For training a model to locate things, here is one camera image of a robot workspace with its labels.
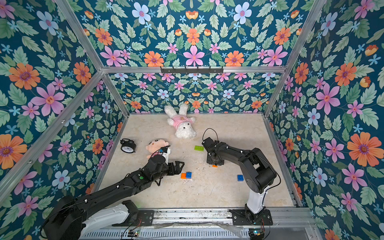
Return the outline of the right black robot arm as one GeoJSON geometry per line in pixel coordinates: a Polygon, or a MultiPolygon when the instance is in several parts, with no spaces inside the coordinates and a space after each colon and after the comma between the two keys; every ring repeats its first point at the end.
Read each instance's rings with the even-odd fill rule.
{"type": "Polygon", "coordinates": [[[240,167],[244,181],[250,188],[246,212],[256,216],[263,211],[267,190],[278,176],[264,153],[259,148],[241,150],[211,138],[204,139],[202,145],[207,151],[209,165],[222,166],[229,161],[240,167]]]}

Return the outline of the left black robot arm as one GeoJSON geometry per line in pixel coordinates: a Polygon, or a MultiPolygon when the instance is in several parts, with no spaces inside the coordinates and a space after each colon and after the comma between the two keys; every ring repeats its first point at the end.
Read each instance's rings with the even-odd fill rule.
{"type": "Polygon", "coordinates": [[[43,238],[78,240],[110,225],[134,225],[139,210],[129,197],[148,189],[153,183],[160,185],[165,176],[181,174],[184,165],[180,161],[166,163],[165,157],[155,155],[143,168],[109,187],[77,198],[61,198],[42,226],[43,238]]]}

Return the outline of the green lego brick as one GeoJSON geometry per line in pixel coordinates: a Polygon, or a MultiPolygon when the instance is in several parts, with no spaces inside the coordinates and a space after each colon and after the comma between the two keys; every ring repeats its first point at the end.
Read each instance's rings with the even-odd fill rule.
{"type": "Polygon", "coordinates": [[[200,152],[203,152],[205,150],[205,148],[203,146],[195,146],[194,147],[194,150],[195,151],[200,151],[200,152]]]}

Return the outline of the pink plush doll striped shirt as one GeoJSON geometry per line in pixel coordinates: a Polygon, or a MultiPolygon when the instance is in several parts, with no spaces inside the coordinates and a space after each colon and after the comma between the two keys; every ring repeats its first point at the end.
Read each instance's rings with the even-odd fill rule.
{"type": "Polygon", "coordinates": [[[169,142],[166,142],[164,139],[155,139],[151,141],[147,146],[146,150],[150,153],[147,155],[147,159],[151,157],[152,154],[154,154],[157,150],[166,147],[169,145],[169,142]]]}

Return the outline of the white plush bunny pink shirt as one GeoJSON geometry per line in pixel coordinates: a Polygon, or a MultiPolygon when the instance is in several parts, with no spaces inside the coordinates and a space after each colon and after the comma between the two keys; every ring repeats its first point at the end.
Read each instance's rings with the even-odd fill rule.
{"type": "Polygon", "coordinates": [[[169,126],[175,128],[175,136],[178,139],[192,139],[197,136],[197,133],[193,129],[193,123],[196,119],[187,116],[188,109],[187,104],[181,104],[178,112],[176,112],[174,107],[169,105],[166,105],[164,108],[168,116],[167,123],[169,126]]]}

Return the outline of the black alarm clock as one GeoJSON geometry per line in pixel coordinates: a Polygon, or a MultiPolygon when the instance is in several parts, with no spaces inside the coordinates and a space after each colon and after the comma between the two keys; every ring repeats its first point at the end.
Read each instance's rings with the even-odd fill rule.
{"type": "Polygon", "coordinates": [[[121,139],[121,151],[127,154],[133,154],[136,152],[136,143],[131,139],[121,139]]]}

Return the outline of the green circuit board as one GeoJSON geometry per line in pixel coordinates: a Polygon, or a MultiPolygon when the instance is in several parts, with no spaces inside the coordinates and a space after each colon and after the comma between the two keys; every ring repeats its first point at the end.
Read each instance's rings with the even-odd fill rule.
{"type": "Polygon", "coordinates": [[[265,231],[261,229],[249,229],[250,240],[263,240],[265,237],[265,231]]]}

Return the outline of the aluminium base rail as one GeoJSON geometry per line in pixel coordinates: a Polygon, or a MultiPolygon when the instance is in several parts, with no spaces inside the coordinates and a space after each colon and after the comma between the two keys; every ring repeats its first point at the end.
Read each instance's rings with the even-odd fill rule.
{"type": "Polygon", "coordinates": [[[264,240],[320,240],[315,219],[307,208],[268,207],[272,226],[234,226],[229,210],[244,208],[186,208],[153,210],[151,226],[107,227],[103,237],[117,240],[250,240],[249,229],[265,231],[264,240]],[[129,230],[139,231],[127,238],[129,230]]]}

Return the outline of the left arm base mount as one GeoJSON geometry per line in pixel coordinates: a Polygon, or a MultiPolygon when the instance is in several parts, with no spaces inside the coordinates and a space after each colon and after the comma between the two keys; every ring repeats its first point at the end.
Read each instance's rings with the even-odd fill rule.
{"type": "Polygon", "coordinates": [[[153,210],[139,210],[131,201],[123,201],[122,204],[128,209],[128,217],[120,224],[113,224],[113,227],[128,227],[128,226],[151,226],[154,220],[153,210]]]}

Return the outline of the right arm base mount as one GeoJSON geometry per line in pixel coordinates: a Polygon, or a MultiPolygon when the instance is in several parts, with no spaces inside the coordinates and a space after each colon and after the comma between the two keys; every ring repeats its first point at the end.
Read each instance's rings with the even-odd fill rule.
{"type": "Polygon", "coordinates": [[[232,214],[234,226],[272,226],[273,220],[270,210],[263,208],[259,213],[254,214],[249,209],[235,210],[231,209],[229,212],[232,214]]]}

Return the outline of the black wall hook bar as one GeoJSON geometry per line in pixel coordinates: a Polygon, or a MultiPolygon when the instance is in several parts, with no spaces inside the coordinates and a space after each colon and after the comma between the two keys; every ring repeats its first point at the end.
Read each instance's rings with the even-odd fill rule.
{"type": "Polygon", "coordinates": [[[162,74],[221,74],[223,67],[160,67],[162,74]]]}

